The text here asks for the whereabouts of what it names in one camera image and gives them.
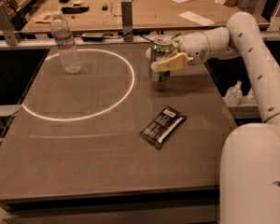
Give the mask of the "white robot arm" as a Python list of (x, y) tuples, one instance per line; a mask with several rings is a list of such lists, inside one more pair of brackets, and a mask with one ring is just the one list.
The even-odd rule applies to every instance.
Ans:
[(240, 56), (245, 64), (260, 123), (233, 130), (220, 159), (219, 224), (280, 224), (280, 66), (265, 45), (255, 18), (233, 14), (224, 27), (185, 35), (175, 49), (151, 62), (167, 72)]

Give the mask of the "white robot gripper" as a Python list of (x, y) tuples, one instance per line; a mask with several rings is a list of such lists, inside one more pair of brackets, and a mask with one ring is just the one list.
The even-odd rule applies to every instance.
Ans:
[[(184, 68), (188, 65), (205, 63), (210, 56), (209, 40), (204, 33), (193, 33), (182, 36), (177, 42), (180, 51), (171, 58), (153, 62), (150, 67), (154, 72), (167, 72)], [(145, 56), (150, 60), (151, 51), (146, 50)]]

